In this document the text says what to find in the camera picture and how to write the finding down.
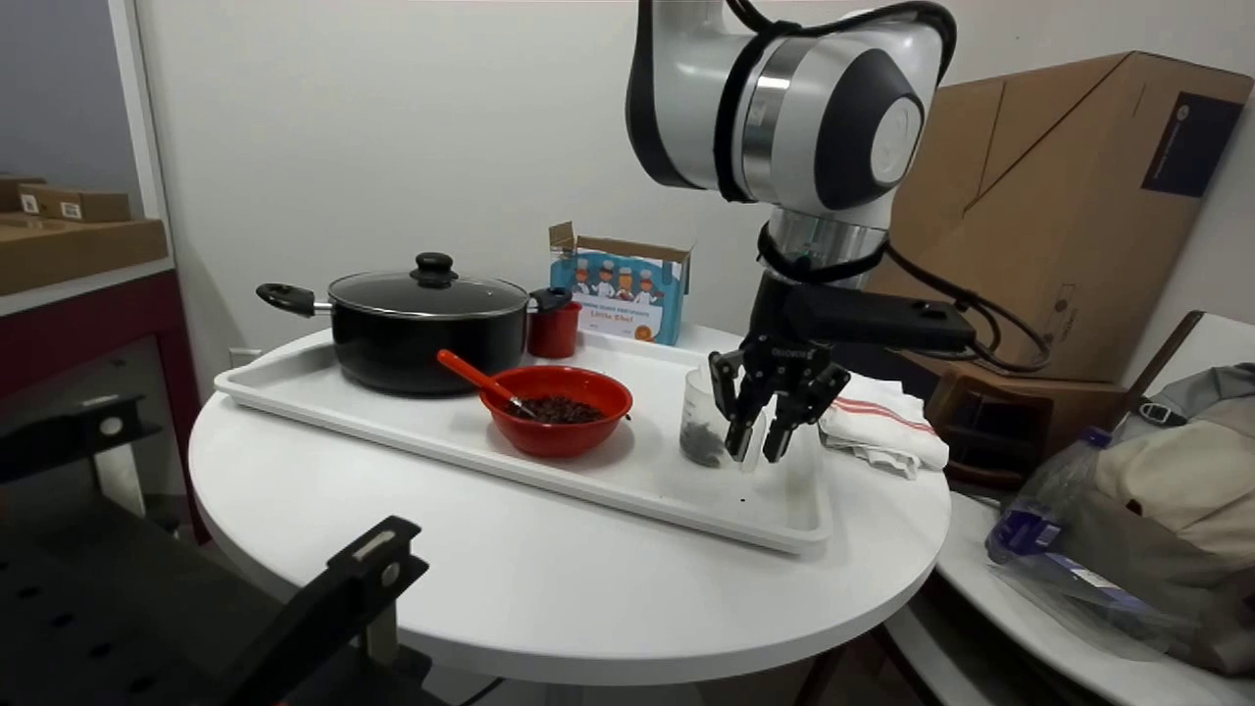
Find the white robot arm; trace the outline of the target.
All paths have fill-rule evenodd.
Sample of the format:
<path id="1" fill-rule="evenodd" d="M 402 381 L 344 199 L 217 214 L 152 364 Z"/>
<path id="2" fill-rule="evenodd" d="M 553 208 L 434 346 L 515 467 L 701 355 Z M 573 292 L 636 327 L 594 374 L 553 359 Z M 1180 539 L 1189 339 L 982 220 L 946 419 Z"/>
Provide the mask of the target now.
<path id="1" fill-rule="evenodd" d="M 764 206 L 751 334 L 705 361 L 721 446 L 783 454 L 847 386 L 847 346 L 946 349 L 974 327 L 946 302 L 862 293 L 889 251 L 956 19 L 889 0 L 808 29 L 751 0 L 636 0 L 627 140 L 667 187 Z"/>

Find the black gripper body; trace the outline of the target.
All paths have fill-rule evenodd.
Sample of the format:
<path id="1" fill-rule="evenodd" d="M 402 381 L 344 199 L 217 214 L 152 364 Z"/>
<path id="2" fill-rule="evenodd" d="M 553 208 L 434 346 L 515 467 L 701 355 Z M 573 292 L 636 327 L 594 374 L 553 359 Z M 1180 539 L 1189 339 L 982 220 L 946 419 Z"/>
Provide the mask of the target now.
<path id="1" fill-rule="evenodd" d="M 764 274 L 743 346 L 710 355 L 715 403 L 731 425 L 755 425 L 770 402 L 781 403 L 781 419 L 816 425 L 851 381 L 851 374 L 787 319 L 798 300 L 798 284 Z"/>

